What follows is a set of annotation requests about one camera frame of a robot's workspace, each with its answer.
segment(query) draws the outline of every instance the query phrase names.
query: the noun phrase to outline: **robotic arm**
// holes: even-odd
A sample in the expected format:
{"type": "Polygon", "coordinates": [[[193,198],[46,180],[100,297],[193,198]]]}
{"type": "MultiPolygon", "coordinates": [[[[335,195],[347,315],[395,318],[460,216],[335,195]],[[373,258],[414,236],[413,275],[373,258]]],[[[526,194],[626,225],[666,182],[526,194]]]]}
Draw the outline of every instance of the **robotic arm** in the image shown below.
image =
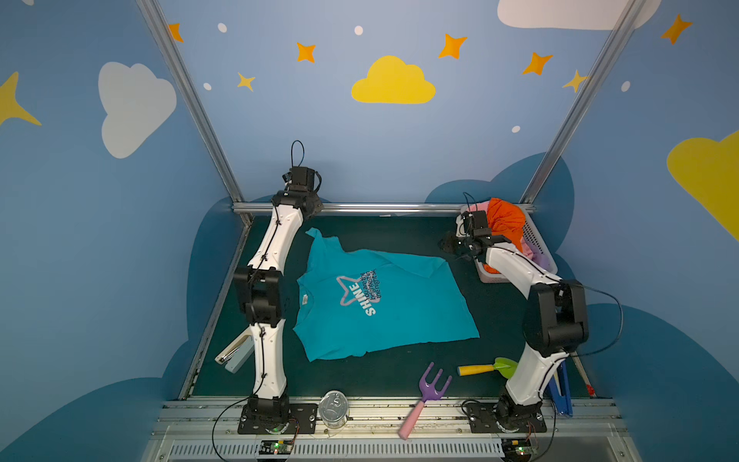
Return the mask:
{"type": "Polygon", "coordinates": [[[452,247],[464,248],[500,271],[528,300],[523,319],[526,345],[494,411],[502,431],[516,432],[536,420],[557,367],[588,340],[585,290],[576,280],[541,268],[505,237],[493,236],[484,211],[466,211],[458,221],[452,247]]]}
{"type": "Polygon", "coordinates": [[[254,340],[256,377],[245,416],[268,430],[290,418],[287,379],[282,366],[282,275],[295,234],[304,220],[323,209],[318,197],[321,175],[308,167],[292,167],[283,175],[285,190],[272,197],[274,210],[262,244],[245,268],[237,268],[234,285],[239,307],[254,340]],[[315,178],[319,185],[314,188],[315,178]]]}

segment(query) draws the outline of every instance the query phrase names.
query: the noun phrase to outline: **laundry basket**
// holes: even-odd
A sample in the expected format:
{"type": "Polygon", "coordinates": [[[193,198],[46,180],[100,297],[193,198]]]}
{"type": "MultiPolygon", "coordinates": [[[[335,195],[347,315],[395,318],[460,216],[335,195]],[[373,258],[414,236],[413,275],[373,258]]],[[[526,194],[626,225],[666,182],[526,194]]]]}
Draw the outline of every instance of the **laundry basket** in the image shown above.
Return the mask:
{"type": "MultiPolygon", "coordinates": [[[[539,230],[534,225],[534,222],[531,221],[531,215],[529,215],[526,210],[521,209],[521,211],[526,216],[526,224],[523,226],[523,236],[526,238],[528,242],[538,247],[539,250],[541,250],[542,253],[546,255],[546,257],[549,259],[548,271],[550,273],[556,274],[557,267],[556,267],[556,263],[554,262],[554,258],[552,258],[552,254],[549,252],[547,245],[544,243],[544,239],[542,239],[542,235],[539,234],[539,230]]],[[[489,284],[492,282],[508,282],[508,278],[506,278],[500,273],[490,274],[487,271],[485,271],[485,268],[482,262],[475,260],[474,265],[477,268],[477,275],[480,277],[480,281],[486,284],[489,284]]]]}

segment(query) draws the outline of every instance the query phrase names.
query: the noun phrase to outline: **yellow handle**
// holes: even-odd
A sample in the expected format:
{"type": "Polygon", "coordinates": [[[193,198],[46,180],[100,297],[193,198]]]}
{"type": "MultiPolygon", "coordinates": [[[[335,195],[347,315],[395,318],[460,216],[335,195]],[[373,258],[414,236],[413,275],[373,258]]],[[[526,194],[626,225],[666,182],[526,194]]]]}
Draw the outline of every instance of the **yellow handle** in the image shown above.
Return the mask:
{"type": "Polygon", "coordinates": [[[472,376],[474,374],[481,374],[483,372],[491,372],[495,370],[492,364],[479,364],[476,366],[459,366],[457,367],[457,373],[460,376],[472,376]]]}

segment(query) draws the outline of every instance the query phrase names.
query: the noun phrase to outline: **yellow cloud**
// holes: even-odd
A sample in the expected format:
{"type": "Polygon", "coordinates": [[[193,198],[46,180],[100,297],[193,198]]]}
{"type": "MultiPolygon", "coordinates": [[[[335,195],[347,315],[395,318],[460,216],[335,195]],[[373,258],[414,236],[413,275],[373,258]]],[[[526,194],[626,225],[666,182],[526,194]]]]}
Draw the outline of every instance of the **yellow cloud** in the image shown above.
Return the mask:
{"type": "Polygon", "coordinates": [[[436,87],[426,81],[423,70],[405,64],[397,56],[375,61],[352,87],[352,98],[360,103],[423,104],[436,95],[436,87]]]}
{"type": "Polygon", "coordinates": [[[685,140],[667,156],[667,168],[680,186],[739,240],[735,186],[739,177],[739,132],[721,142],[685,140]]]}

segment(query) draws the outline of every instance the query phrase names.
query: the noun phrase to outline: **teal shirt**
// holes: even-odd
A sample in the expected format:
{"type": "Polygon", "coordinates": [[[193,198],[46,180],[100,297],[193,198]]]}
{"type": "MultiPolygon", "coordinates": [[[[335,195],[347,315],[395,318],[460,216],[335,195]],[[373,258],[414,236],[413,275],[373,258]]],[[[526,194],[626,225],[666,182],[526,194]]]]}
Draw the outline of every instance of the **teal shirt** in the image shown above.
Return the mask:
{"type": "Polygon", "coordinates": [[[311,228],[294,327],[309,361],[480,337],[449,264],[437,257],[344,252],[311,228]]]}

